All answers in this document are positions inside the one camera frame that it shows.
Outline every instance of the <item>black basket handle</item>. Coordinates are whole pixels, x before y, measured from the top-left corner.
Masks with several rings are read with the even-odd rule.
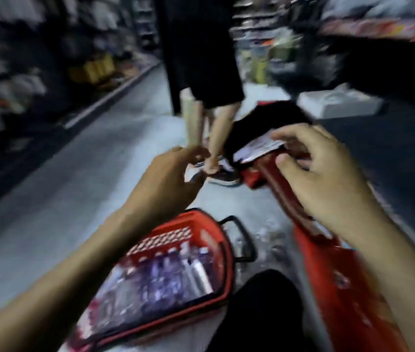
[[[243,257],[235,257],[235,263],[242,263],[242,262],[254,262],[258,258],[258,250],[256,249],[253,240],[251,239],[250,234],[244,227],[244,225],[240,222],[240,220],[236,216],[228,216],[223,220],[219,221],[221,226],[225,225],[227,222],[233,222],[240,233],[242,234],[243,238],[245,239],[246,245],[248,247],[248,251],[250,252],[250,256],[243,256]]]

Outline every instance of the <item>person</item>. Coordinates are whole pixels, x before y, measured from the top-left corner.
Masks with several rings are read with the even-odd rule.
[[[272,137],[297,138],[308,148],[309,171],[287,155],[277,157],[277,166],[305,210],[362,254],[415,352],[415,248],[375,201],[345,147],[323,128],[286,126]],[[201,147],[177,147],[155,157],[120,209],[79,249],[0,311],[0,352],[58,350],[119,257],[197,196],[205,175],[187,183],[183,178],[197,156],[209,158],[210,153]],[[251,349],[271,338],[290,346],[289,337],[297,343],[291,350],[303,350],[302,308],[292,283],[278,272],[267,271],[244,288],[248,294],[240,290],[235,295],[208,350]],[[264,299],[259,297],[265,295],[270,298],[262,305]],[[259,314],[268,314],[269,319],[258,320]]]
[[[224,186],[240,183],[237,171],[225,160],[221,161],[224,165],[219,163],[245,98],[234,41],[229,33],[235,1],[165,0],[177,82],[180,88],[190,88],[197,100],[194,111],[184,115],[189,145],[202,144],[207,119],[210,132],[207,147],[211,155],[204,163],[204,171],[212,183]]]

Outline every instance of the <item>styrofoam box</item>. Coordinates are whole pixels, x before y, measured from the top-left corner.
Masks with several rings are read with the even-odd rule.
[[[354,89],[303,92],[297,100],[297,106],[316,119],[374,115],[382,103],[382,99]]]

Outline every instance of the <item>tiled floor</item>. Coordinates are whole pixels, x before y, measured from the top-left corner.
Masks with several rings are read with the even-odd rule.
[[[257,100],[287,97],[261,87],[247,87],[246,95],[240,115]],[[125,201],[155,155],[184,144],[184,123],[170,112],[159,67],[0,201],[0,308],[84,242]],[[251,232],[267,218],[291,227],[267,187],[205,185],[193,206],[216,219],[236,215]],[[201,351],[221,319],[139,349]]]

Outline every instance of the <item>black shorts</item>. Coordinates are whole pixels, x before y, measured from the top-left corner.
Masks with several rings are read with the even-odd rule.
[[[176,22],[170,33],[179,85],[191,88],[204,108],[234,104],[245,98],[228,25]]]

